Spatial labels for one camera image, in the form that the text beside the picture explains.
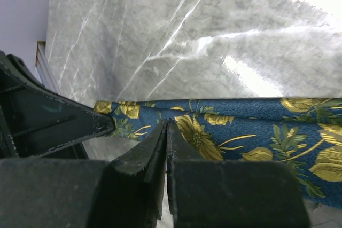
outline fabric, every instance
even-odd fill
[[[98,101],[95,111],[113,117],[112,136],[139,141],[172,118],[204,158],[283,162],[305,197],[342,208],[342,98]]]

